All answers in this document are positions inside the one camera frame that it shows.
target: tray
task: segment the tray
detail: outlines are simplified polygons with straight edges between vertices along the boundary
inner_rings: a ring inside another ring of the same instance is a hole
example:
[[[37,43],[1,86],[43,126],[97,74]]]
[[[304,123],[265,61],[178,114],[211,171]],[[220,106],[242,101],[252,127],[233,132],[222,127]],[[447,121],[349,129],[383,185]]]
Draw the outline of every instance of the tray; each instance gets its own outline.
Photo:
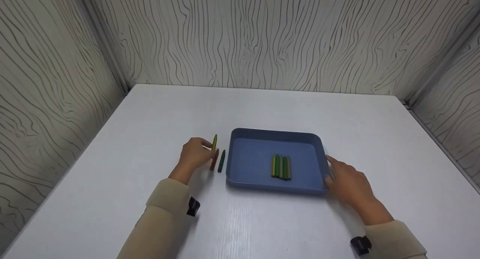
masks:
[[[291,180],[271,177],[272,157],[290,156]],[[321,139],[311,133],[237,128],[230,137],[226,182],[234,187],[324,194],[330,174]]]

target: wall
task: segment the wall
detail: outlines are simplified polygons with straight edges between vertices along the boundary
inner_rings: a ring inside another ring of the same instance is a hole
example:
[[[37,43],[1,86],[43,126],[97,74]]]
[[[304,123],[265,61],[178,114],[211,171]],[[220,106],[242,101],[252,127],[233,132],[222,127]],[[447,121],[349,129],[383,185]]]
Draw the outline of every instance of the wall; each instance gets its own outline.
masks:
[[[414,112],[480,187],[480,33]]]
[[[0,0],[0,253],[123,95],[74,0]]]
[[[137,83],[405,98],[479,0],[94,0]]]

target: tabletop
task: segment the tabletop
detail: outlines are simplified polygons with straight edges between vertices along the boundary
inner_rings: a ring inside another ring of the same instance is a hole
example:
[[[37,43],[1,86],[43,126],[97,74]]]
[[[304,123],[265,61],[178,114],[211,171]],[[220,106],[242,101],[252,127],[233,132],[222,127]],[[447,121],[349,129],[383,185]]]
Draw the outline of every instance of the tabletop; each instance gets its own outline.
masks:
[[[192,136],[227,149],[237,127],[317,134],[365,172],[430,258],[477,258],[480,196],[393,96],[136,85],[19,234],[5,259],[115,258]],[[365,231],[334,199],[234,189],[198,170],[201,204],[172,258],[355,258]]]

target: beige sleeve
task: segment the beige sleeve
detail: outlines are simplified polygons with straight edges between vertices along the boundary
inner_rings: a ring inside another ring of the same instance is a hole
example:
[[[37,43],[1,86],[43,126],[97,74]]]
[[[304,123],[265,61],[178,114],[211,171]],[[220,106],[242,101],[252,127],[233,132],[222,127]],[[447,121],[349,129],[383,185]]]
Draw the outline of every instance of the beige sleeve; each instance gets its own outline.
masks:
[[[160,181],[117,259],[166,258],[187,213],[189,199],[187,185],[169,178]]]
[[[366,226],[372,259],[426,259],[427,251],[401,221]]]

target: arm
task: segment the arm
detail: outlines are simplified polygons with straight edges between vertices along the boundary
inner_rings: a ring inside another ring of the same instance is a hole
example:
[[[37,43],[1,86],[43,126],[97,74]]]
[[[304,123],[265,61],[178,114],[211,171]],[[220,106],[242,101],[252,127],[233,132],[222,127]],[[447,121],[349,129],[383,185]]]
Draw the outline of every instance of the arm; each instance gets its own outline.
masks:
[[[426,259],[427,251],[408,227],[393,219],[385,206],[375,198],[365,174],[353,166],[328,156],[334,179],[325,183],[343,203],[351,206],[365,224],[366,236],[372,242],[372,259]]]
[[[146,203],[146,209],[123,244],[117,259],[162,259],[182,226],[190,199],[188,182],[194,170],[209,161],[214,151],[211,143],[191,138],[170,176],[158,183]]]

